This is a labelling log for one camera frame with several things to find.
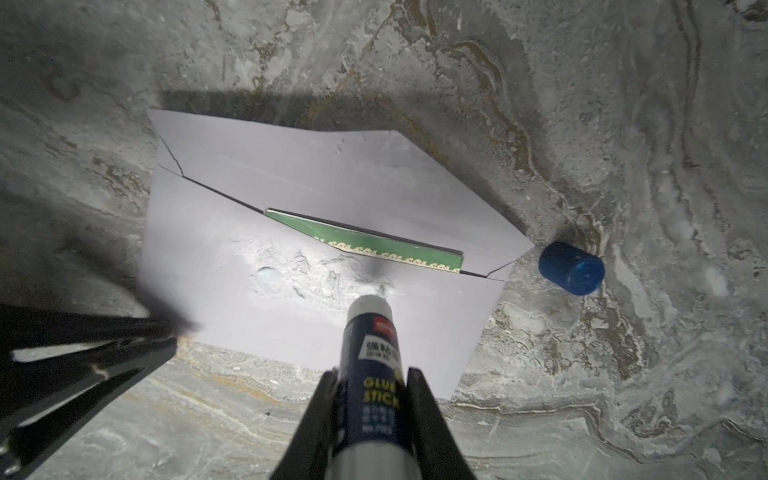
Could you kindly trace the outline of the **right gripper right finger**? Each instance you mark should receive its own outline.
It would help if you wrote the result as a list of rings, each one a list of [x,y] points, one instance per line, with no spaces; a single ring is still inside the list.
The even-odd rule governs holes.
[[[423,372],[418,368],[408,370],[407,395],[409,426],[421,478],[475,480]]]

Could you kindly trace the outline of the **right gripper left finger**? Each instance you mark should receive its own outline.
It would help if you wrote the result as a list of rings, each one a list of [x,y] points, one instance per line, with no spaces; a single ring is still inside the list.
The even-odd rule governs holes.
[[[336,369],[324,372],[271,480],[324,479],[333,436]]]

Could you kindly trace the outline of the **white letter with green border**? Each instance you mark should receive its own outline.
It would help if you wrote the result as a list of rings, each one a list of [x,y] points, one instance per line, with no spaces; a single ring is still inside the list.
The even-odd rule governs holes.
[[[340,251],[450,273],[460,273],[462,270],[464,256],[460,251],[370,233],[275,209],[267,209],[264,214]]]

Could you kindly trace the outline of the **lavender envelope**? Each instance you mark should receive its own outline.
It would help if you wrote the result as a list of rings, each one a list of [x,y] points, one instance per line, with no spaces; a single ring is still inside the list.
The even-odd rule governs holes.
[[[515,261],[532,243],[396,131],[310,131],[166,110],[140,298],[198,342],[324,370],[349,306],[392,308],[403,363],[455,392]],[[268,217],[306,216],[463,257],[455,273],[343,251]]]

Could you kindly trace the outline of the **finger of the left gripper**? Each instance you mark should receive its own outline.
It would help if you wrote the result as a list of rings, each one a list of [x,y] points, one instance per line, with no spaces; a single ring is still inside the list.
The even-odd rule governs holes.
[[[163,340],[197,328],[174,312],[138,318],[1,306],[1,348],[8,352],[126,339]]]
[[[112,401],[172,359],[177,340],[121,340],[1,367],[1,477],[25,479]]]

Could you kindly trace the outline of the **blue white glue stick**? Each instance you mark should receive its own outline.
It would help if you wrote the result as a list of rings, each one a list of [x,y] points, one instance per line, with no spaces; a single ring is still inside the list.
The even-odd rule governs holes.
[[[419,479],[387,301],[356,299],[343,332],[328,479]]]

